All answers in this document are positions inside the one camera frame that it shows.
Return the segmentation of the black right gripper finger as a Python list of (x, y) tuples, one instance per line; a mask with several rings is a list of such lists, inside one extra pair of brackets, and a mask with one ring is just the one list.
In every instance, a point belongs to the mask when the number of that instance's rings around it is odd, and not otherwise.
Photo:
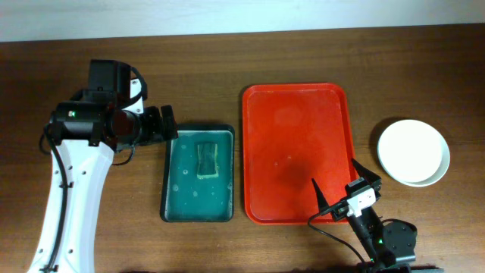
[(375, 174), (373, 171), (368, 170), (366, 167), (361, 165), (354, 158), (352, 159), (352, 165), (360, 177), (363, 177), (367, 182), (380, 182), (381, 177)]
[(311, 179), (312, 185), (314, 187), (317, 204), (318, 204), (318, 211), (319, 212), (328, 212), (330, 205), (328, 204), (327, 200), (324, 197), (323, 192), (321, 191), (320, 187), (318, 186), (317, 181), (312, 178)]

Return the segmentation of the white plate with green stain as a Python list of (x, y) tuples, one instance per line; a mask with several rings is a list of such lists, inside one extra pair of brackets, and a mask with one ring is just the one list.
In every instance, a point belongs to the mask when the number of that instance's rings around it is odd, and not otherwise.
[(436, 183), (450, 163), (449, 147), (440, 132), (412, 119), (394, 122), (382, 132), (377, 155), (391, 178), (411, 187)]

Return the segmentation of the yellow green sponge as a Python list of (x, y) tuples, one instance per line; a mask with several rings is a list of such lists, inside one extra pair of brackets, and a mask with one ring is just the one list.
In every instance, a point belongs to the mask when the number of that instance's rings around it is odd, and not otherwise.
[(217, 164), (218, 145), (216, 143), (199, 143), (197, 145), (198, 179), (216, 178), (219, 175)]

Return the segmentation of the red plastic tray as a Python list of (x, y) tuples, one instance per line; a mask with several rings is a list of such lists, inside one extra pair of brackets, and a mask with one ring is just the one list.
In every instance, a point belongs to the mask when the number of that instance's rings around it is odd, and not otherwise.
[(264, 84), (242, 94), (244, 207), (256, 224), (305, 224), (355, 180), (344, 90), (334, 83)]

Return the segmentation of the light blue plate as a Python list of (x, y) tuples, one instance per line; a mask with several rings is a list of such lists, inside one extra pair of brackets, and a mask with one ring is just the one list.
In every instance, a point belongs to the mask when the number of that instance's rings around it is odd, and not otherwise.
[(445, 176), (450, 162), (447, 142), (439, 131), (433, 130), (407, 154), (403, 177), (398, 182), (410, 187), (431, 186)]

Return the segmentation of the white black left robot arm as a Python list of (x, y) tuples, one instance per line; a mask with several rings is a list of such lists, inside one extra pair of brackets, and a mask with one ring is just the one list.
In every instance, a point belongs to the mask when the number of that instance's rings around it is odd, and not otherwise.
[(144, 107), (146, 91), (82, 89), (52, 112), (42, 140), (52, 179), (31, 272), (93, 272), (99, 206), (114, 156), (172, 140), (170, 105)]

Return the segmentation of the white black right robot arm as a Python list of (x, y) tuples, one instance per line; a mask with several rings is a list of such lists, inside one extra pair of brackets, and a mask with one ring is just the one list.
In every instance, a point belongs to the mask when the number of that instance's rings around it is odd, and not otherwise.
[[(354, 159), (352, 165), (358, 179), (345, 186), (346, 195), (333, 205), (328, 204), (316, 180), (311, 181), (318, 202), (318, 213), (308, 219), (307, 225), (356, 254), (360, 272), (410, 272), (410, 264), (416, 260), (418, 229), (407, 221), (381, 219), (372, 208), (381, 197), (381, 177)], [(370, 258), (368, 262), (348, 242), (312, 224), (313, 220), (325, 215), (330, 215), (335, 222), (343, 219), (348, 221)]]

